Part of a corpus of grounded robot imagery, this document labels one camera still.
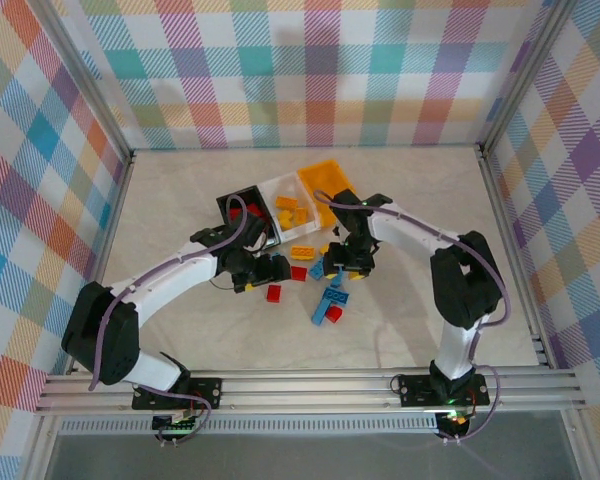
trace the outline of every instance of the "orange bin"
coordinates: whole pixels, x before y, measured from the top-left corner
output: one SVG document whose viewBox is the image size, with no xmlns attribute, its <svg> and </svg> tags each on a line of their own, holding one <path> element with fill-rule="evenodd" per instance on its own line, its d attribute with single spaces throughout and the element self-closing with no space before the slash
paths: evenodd
<svg viewBox="0 0 600 480">
<path fill-rule="evenodd" d="M 331 225 L 335 225 L 335 215 L 329 210 L 328 205 L 318 202 L 315 199 L 313 192 L 315 190 L 322 190 L 330 197 L 346 189 L 355 193 L 355 189 L 349 183 L 349 179 L 340 168 L 340 165 L 338 165 L 338 162 L 332 159 L 311 165 L 310 167 L 301 168 L 298 170 L 298 176 L 318 208 L 322 226 L 330 227 Z"/>
</svg>

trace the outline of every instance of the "colorful tartan backdrop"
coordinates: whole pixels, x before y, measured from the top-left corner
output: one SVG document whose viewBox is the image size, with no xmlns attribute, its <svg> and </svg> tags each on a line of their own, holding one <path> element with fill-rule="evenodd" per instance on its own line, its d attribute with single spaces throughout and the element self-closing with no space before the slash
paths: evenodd
<svg viewBox="0 0 600 480">
<path fill-rule="evenodd" d="M 122 162 L 24 0 L 0 1 L 0 479 L 13 478 Z"/>
<path fill-rule="evenodd" d="M 496 148 L 542 321 L 600 439 L 600 0 L 580 0 Z"/>
<path fill-rule="evenodd" d="M 128 141 L 171 149 L 474 143 L 553 1 L 54 3 Z"/>
</svg>

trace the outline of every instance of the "white floor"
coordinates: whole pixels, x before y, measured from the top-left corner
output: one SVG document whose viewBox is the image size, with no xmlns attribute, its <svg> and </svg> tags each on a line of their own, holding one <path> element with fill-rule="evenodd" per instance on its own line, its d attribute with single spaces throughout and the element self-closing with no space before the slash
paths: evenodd
<svg viewBox="0 0 600 480">
<path fill-rule="evenodd" d="M 216 197 L 328 158 L 338 160 L 361 197 L 381 192 L 442 228 L 483 233 L 509 286 L 513 317 L 486 331 L 477 361 L 537 364 L 471 148 L 141 152 L 105 282 L 158 263 L 192 233 L 220 224 Z M 320 247 L 331 238 L 330 232 L 320 232 L 296 243 Z M 288 248 L 279 250 L 287 253 Z M 326 280 L 283 283 L 279 305 L 265 301 L 266 287 L 236 295 L 205 283 L 147 322 L 142 346 L 165 351 L 191 369 L 428 366 L 442 328 L 428 264 L 382 245 L 376 265 L 369 278 L 345 283 L 351 296 L 336 325 L 325 321 L 316 327 L 310 321 Z M 223 275 L 216 283 L 231 282 Z"/>
</svg>

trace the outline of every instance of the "aluminum rail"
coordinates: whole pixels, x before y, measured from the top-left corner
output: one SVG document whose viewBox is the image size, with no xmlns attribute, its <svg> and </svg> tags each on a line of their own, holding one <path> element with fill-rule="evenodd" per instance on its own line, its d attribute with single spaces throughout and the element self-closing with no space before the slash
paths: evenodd
<svg viewBox="0 0 600 480">
<path fill-rule="evenodd" d="M 263 370 L 192 372 L 193 377 L 223 379 L 218 414 L 396 413 L 448 411 L 449 407 L 400 407 L 389 382 L 396 374 L 427 374 L 427 369 Z M 544 367 L 498 369 L 500 411 L 565 410 L 584 407 L 584 397 L 570 370 Z M 485 372 L 493 398 L 495 379 Z M 89 392 L 91 375 L 50 376 L 38 403 L 42 415 L 144 414 L 132 410 L 132 385 L 98 385 Z M 479 407 L 487 411 L 489 407 Z"/>
</svg>

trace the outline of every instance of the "blue lego brick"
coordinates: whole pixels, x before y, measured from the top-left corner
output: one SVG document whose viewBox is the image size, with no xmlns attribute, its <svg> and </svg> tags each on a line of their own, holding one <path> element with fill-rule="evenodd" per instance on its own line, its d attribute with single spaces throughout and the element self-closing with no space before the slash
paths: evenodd
<svg viewBox="0 0 600 480">
<path fill-rule="evenodd" d="M 344 277 L 344 272 L 342 270 L 340 270 L 338 272 L 338 275 L 336 275 L 335 277 L 333 277 L 333 280 L 331 280 L 331 286 L 333 288 L 338 288 L 340 287 L 340 285 L 342 285 L 342 277 Z"/>
<path fill-rule="evenodd" d="M 324 271 L 322 269 L 323 260 L 324 257 L 320 257 L 320 260 L 318 260 L 313 267 L 309 269 L 309 276 L 314 280 L 320 280 L 322 277 L 324 277 Z"/>
<path fill-rule="evenodd" d="M 329 310 L 330 306 L 331 300 L 327 300 L 326 298 L 320 300 L 318 308 L 316 308 L 313 317 L 311 317 L 311 323 L 318 326 L 322 325 L 322 322 L 324 322 L 324 316 L 327 314 L 327 310 Z"/>
<path fill-rule="evenodd" d="M 322 298 L 329 300 L 330 302 L 333 302 L 336 305 L 342 305 L 344 307 L 347 304 L 347 300 L 349 299 L 349 294 L 347 292 L 343 292 L 342 290 L 337 290 L 333 287 L 327 287 L 324 293 L 322 294 Z"/>
</svg>

